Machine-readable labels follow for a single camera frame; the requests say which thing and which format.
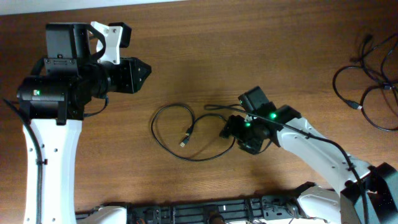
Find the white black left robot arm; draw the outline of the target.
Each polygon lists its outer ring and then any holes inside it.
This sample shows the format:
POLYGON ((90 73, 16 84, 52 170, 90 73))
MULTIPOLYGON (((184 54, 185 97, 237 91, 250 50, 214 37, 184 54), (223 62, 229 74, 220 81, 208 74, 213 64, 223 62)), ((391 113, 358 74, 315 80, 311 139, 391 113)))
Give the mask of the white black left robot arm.
POLYGON ((85 106, 111 92, 138 92, 151 67, 122 57, 122 22, 49 23, 47 54, 17 90, 27 148, 25 223, 75 223, 75 156, 85 106))

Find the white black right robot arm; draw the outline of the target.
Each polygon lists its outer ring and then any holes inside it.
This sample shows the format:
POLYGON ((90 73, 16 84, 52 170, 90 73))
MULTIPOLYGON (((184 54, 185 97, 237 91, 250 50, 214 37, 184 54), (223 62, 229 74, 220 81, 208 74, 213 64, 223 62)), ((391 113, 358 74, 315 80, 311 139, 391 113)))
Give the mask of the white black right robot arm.
POLYGON ((231 115, 220 132, 234 137, 239 147, 259 154, 268 139, 296 155, 332 187, 305 187, 296 197, 296 210, 307 218, 327 223, 397 223, 397 170, 377 167, 347 153, 319 133, 306 118, 288 105, 276 108, 260 87, 238 98, 238 115, 231 115))

